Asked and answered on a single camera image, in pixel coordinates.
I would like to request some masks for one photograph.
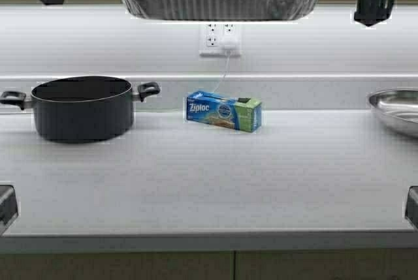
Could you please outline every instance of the outlet cover plate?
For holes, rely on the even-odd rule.
[[[231,34],[238,40],[238,48],[231,56],[241,56],[242,25],[231,22],[207,22],[200,24],[199,54],[201,56],[224,57],[220,44],[225,34]]]

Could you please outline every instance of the white cable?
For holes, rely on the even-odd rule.
[[[221,83],[223,82],[223,80],[225,79],[225,77],[227,76],[227,73],[229,71],[229,59],[231,58],[231,54],[232,52],[229,50],[226,52],[227,54],[227,62],[225,64],[225,72],[223,73],[223,77],[218,81],[216,87],[214,88],[214,90],[212,91],[212,93],[215,93],[217,91],[217,89],[219,89],[219,86],[221,85]]]

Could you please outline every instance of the pot rim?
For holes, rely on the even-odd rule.
[[[119,93],[119,94],[116,94],[116,95],[113,95],[113,96],[103,97],[101,99],[89,99],[89,100],[86,100],[86,101],[52,101],[50,99],[42,99],[40,97],[37,97],[33,93],[33,91],[36,90],[36,88],[38,88],[40,86],[43,86],[45,83],[52,83],[52,82],[58,82],[58,81],[62,81],[62,80],[78,79],[78,78],[107,78],[107,79],[121,80],[121,81],[124,81],[124,82],[128,83],[129,88],[126,91],[124,91],[122,93]],[[131,82],[129,82],[125,79],[122,79],[122,78],[116,78],[114,76],[73,76],[73,77],[70,77],[70,78],[62,78],[62,79],[57,79],[57,80],[49,81],[49,82],[45,82],[45,83],[39,84],[38,86],[36,86],[35,88],[32,89],[32,91],[31,91],[31,98],[32,99],[37,99],[37,100],[40,100],[40,101],[43,101],[43,102],[57,102],[57,103],[60,103],[60,104],[61,103],[78,104],[80,102],[95,102],[95,101],[104,101],[104,100],[107,100],[107,99],[112,99],[114,97],[118,97],[120,95],[126,94],[126,93],[128,93],[129,91],[132,90],[132,83]]]

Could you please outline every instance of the white countertop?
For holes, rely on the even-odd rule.
[[[300,243],[306,236],[335,238],[318,247],[418,244],[404,219],[418,185],[418,141],[366,110],[275,111],[263,120],[248,134],[180,112],[137,113],[121,137],[68,145],[38,136],[30,114],[2,115],[0,184],[14,185],[20,216],[0,251],[46,238],[146,240],[119,242],[120,250],[175,249],[171,238],[202,250],[280,248],[272,240],[284,236],[291,248],[314,247]]]

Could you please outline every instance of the cabinet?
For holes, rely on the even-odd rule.
[[[418,249],[236,254],[237,280],[416,280]]]
[[[8,280],[231,280],[232,253],[0,255]]]

